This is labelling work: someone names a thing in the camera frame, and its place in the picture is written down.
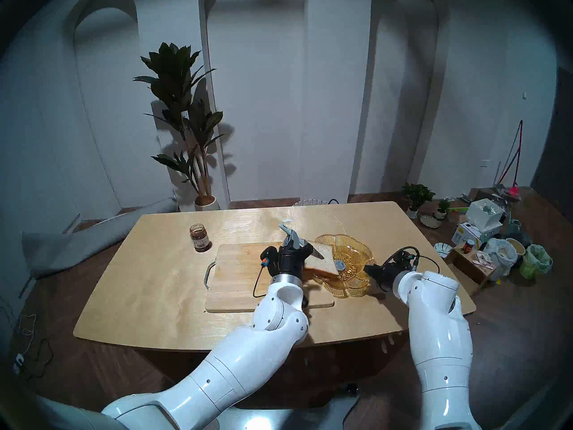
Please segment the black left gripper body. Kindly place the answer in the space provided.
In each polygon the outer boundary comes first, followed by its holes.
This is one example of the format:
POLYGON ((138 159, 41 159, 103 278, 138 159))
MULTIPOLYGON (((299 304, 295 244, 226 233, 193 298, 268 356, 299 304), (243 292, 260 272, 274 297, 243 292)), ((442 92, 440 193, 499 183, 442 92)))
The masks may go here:
POLYGON ((302 277, 305 260, 312 253, 312 245, 298 249, 283 246, 277 249, 269 246, 262 252, 262 266, 266 266, 271 277, 279 274, 302 277))

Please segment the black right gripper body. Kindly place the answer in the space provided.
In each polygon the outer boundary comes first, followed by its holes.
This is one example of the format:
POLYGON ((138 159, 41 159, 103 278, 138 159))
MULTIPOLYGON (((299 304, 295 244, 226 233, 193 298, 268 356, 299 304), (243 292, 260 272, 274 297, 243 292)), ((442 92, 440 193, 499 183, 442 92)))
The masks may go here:
POLYGON ((381 265, 381 290, 393 291, 396 280, 404 273, 416 272, 420 260, 419 251, 396 251, 381 265))

